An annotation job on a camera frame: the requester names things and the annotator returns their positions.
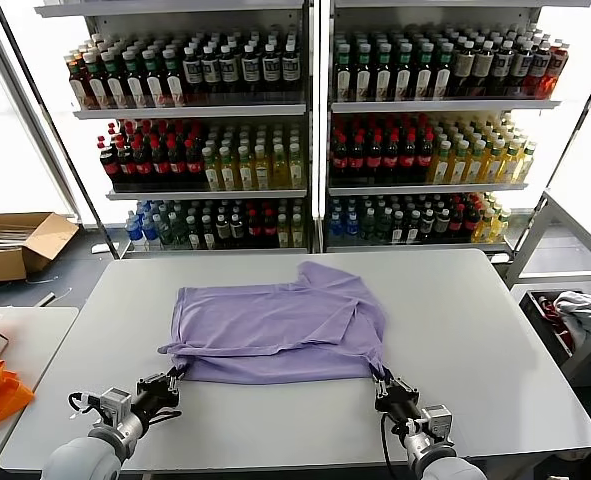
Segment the cardboard box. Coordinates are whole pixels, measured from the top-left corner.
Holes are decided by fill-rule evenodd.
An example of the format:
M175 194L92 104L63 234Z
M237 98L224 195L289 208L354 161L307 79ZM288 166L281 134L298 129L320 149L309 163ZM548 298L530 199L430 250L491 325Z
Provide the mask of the cardboard box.
M0 214L0 224L36 227L22 248L0 251L0 282L39 272L62 251L77 225L55 213Z

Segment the shelf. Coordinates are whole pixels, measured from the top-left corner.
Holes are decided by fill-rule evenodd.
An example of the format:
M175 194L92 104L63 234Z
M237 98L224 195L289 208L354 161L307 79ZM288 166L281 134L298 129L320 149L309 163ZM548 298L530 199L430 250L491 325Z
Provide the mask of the shelf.
M106 194L109 200L243 200L254 198L304 198L306 189L290 190L251 190L234 192L122 192L113 190Z
M331 197L360 195L414 195L427 193L499 192L504 190L524 190L527 183L466 183L462 185L396 185L391 187L329 187Z
M335 0L339 8L373 7L590 7L591 0Z
M43 18L99 17L174 12L222 12L238 10L294 10L302 0L112 0L35 7Z
M556 100L409 100L406 102L335 102L333 113L464 112L480 110L547 110Z
M79 110L73 114L80 120L124 118L218 118L304 115L304 103L286 105L230 105L212 107L174 108L113 108L108 110Z

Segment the metal pole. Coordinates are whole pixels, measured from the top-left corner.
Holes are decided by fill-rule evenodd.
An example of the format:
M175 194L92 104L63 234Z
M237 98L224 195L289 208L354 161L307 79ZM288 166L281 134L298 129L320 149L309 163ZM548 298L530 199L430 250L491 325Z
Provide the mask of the metal pole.
M48 125L51 129L51 132L52 132L53 136L55 137L55 140L63 153L64 160L66 161L66 164L68 165L68 167L73 175L73 178L75 179L75 182L77 183L77 186L80 189L80 192L82 193L82 196L84 197L84 200L86 200L88 208L90 209L90 211L93 215L93 218L95 219L95 222L97 223L97 227L99 228L100 232L102 233L102 236L104 237L104 240L106 241L106 244L108 245L108 248L109 248L111 254L113 255L113 258L117 260L119 258L119 254L117 253L117 250L115 249L115 246L113 245L113 242L112 242L110 236L108 235L108 232L106 231L106 228L104 227L104 224L102 223L102 221L99 217L99 214L97 213L97 210L95 209L95 206L93 205L93 202L90 199L90 196L88 195L88 191L84 187L84 183L82 182L82 179L79 176L79 173L77 172L77 169L75 168L75 165L73 164L73 161L71 160L71 157L68 154L66 147L64 146L64 142L62 141L62 139L59 135L59 132L55 128L55 125L53 123L53 119L51 118L50 113L48 112L48 109L46 108L46 105L44 104L44 100L42 99L42 96L40 95L39 90L37 89L37 86L35 85L35 81L33 79L33 76L31 75L30 70L28 69L28 65L26 65L26 62L24 61L24 57L19 49L19 46L17 45L17 41L15 40L15 36L13 35L13 32L11 31L11 28L8 24L8 21L6 20L6 17L4 15L4 12L2 11L1 6L0 6L0 24L1 24L2 29L4 30L4 33L6 34L7 40L13 50L13 53L15 54L15 57L20 65L20 68L21 68L23 74L25 75L26 80L28 81L31 92L34 95L35 100L39 104L42 114L44 115L46 122L48 123ZM77 216L79 218L79 210L77 208L75 199L74 199L73 194L71 192L70 185L68 184L68 181L66 180L66 176L64 175L64 172L58 163L57 153L55 152L53 145L51 145L51 143L49 142L49 140L46 136L46 132L43 130L43 128L41 126L40 120L37 116L37 112L35 112L33 110L33 108L31 107L31 102L29 100L27 92L24 91L24 89L22 87L22 83L21 83L19 77L17 76L17 74L15 73L15 70L13 69L11 61L10 61L8 55L6 54L4 47L2 45L1 38L0 38L0 72L1 72L3 80L4 80L4 85L7 89L7 91L9 92L9 95L11 96L12 100L14 101L14 103L18 109L18 113L19 113L20 117L22 118L22 120L24 121L26 128L29 130L29 132L31 134L31 138L36 143L37 148L39 149L40 153L44 157L44 160L46 161L47 165L50 167L51 174L54 176L55 182L59 186L60 191L62 192L62 194L64 195L66 200L69 202L69 204L71 205L71 207L73 208L73 210L75 211L75 213L77 214Z

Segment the bottle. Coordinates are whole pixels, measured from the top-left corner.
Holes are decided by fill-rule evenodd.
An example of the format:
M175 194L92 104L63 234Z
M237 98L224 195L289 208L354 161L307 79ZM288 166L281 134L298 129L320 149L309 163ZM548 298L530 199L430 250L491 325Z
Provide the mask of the bottle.
M299 151L299 143L291 143L290 147L289 168L291 173L292 188L303 188L304 186L304 163L302 155Z
M421 48L414 85L415 100L422 100L428 96L428 85L430 84L432 73L431 59L434 45L432 43L424 43Z
M462 174L466 169L466 153L468 151L468 142L462 140L457 144L455 156L449 162L446 170L445 181L450 185L458 185L462 183Z
M491 71L491 65L495 54L493 53L493 42L487 40L484 42L481 51L475 54L475 62L471 69L469 78L469 95L482 96L486 93L486 82Z
M523 91L529 97L535 96L539 84L546 74L548 64L551 61L550 48L551 44L544 41L533 55L533 63L523 83Z
M492 97L503 97L506 95L506 81L515 58L513 42L505 40L502 48L495 53L491 65L490 75L486 83L486 95Z
M210 187L211 192L219 192L220 190L223 190L223 182L220 178L222 174L211 147L203 148L202 156L204 157L204 173L206 173L206 179L208 180L208 186Z
M515 54L515 59L511 65L511 71L507 80L508 94L518 96L522 94L522 84L533 63L533 42L527 40L522 44L522 48Z
M349 67L351 46L342 43L337 47L338 61L333 73L338 102L348 102L350 98L351 70Z
M453 44L442 44L433 72L433 100L443 100L447 93L453 61Z
M419 233L419 220L422 214L419 210L412 210L411 217L408 222L408 227L406 230L406 245L412 245L417 243L417 235Z
M355 101L365 102L369 98L369 86L371 82L371 46L362 43L359 46L359 60L354 73L353 89L355 90Z
M94 53L87 52L83 55L83 58L86 68L88 68L88 83L93 91L97 105L102 110L111 108L112 99L109 96L110 89L106 82L104 70L97 62L97 56Z
M231 157L231 150L229 147L221 147L219 149L219 156L222 161L222 180L224 182L224 189L227 192L235 190L235 175L233 174L233 158Z
M402 43L399 46L399 63L393 75L392 93L396 102L404 100L408 96L408 87L411 79L411 54L413 46L410 43Z
M258 190L265 191L271 188L270 165L263 145L255 145L255 177L257 177Z
M466 162L466 167L462 173L462 183L475 183L479 175L479 170L482 167L482 161L484 157L484 148L486 142L483 140L477 140L473 144L473 153L470 159Z
M275 54L275 46L266 44L264 46L265 54L262 58L262 67L264 71L264 83L269 92L279 92L282 81L282 68L279 56Z
M215 235L213 233L213 225L211 224L211 216L202 216L202 231L204 232L204 242L208 250L215 250Z
M379 44L379 59L375 70L375 101L385 102L388 100L388 85L391 80L389 63L391 61L391 44Z
M557 81L559 80L559 76L562 74L562 70L564 70L566 62L568 61L569 46L568 43L562 43L562 45L554 51L551 49L551 60L548 64L548 69L535 91L535 96L537 98L545 99L550 97L553 93Z
M430 179L433 185L441 185L444 183L444 177L446 175L446 169L448 168L449 152L451 149L451 142L443 140L440 143L439 151L437 156L433 159L434 168L433 176Z
M219 69L219 59L213 53L213 47L204 47L204 56L202 57L202 72L208 93L221 93L222 74Z
M455 56L455 67L451 75L451 84L449 86L451 97L466 97L468 96L468 78L473 69L473 62L475 61L475 54L473 53L473 46L475 44L468 40L464 42L463 49L457 52Z

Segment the small table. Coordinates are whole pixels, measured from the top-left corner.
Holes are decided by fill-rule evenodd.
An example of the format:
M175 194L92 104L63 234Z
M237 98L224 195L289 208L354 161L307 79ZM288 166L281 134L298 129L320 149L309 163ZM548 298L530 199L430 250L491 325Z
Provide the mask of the small table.
M0 308L0 333L10 340L2 352L6 368L16 372L24 385L35 389L77 313L76 308L68 307ZM40 401L40 395L36 395L32 403ZM0 451L20 415L18 412L0 422Z
M590 191L548 189L543 194L543 206L535 215L523 245L519 248L515 261L506 274L506 285L546 282L586 282L591 281L589 272L550 272L524 274L526 264L533 256L537 245L546 233L553 219L561 222L591 252L591 206L581 202L581 198L591 199ZM584 344L561 365L566 378L571 380L591 361L591 335Z

